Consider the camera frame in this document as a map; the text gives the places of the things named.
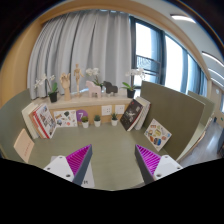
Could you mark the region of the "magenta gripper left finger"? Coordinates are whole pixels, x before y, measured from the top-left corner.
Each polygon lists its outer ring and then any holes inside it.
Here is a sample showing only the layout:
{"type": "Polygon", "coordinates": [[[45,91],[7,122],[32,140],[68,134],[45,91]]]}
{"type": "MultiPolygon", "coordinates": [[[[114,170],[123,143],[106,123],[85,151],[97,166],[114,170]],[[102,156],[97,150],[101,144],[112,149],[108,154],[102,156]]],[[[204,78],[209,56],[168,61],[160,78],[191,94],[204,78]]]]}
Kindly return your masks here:
{"type": "Polygon", "coordinates": [[[83,183],[91,157],[92,145],[89,144],[68,156],[55,157],[44,170],[80,186],[83,183]]]}

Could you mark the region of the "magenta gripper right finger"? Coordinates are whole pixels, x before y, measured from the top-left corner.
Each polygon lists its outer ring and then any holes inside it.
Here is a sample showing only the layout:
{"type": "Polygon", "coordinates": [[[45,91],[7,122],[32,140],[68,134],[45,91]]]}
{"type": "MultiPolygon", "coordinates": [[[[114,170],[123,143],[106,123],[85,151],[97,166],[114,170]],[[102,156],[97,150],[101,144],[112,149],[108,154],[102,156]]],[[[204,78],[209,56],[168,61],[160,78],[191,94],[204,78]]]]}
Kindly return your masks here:
{"type": "Polygon", "coordinates": [[[135,156],[145,184],[182,169],[169,155],[160,156],[138,144],[135,145],[135,156]]]}

